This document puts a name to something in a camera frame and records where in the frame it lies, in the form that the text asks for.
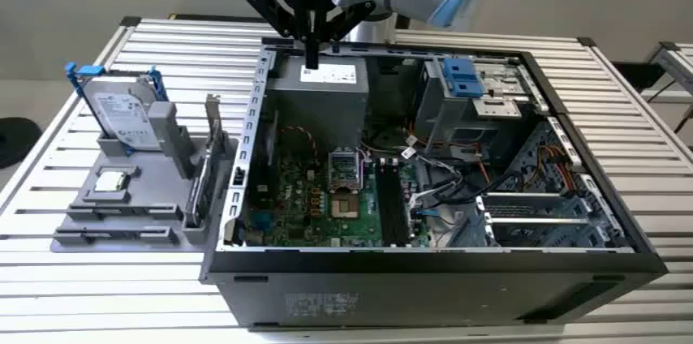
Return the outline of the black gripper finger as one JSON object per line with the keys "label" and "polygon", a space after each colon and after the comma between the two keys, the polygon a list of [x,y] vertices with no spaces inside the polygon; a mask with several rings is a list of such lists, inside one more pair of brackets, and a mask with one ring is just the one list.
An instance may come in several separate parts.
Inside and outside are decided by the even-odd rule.
{"label": "black gripper finger", "polygon": [[292,37],[304,46],[305,68],[312,69],[312,32],[304,0],[288,0],[289,13],[277,0],[246,0],[266,23],[283,37]]}
{"label": "black gripper finger", "polygon": [[373,1],[360,2],[348,6],[331,20],[327,20],[325,10],[315,11],[311,32],[311,69],[317,69],[320,45],[339,41],[368,17],[373,9]]}

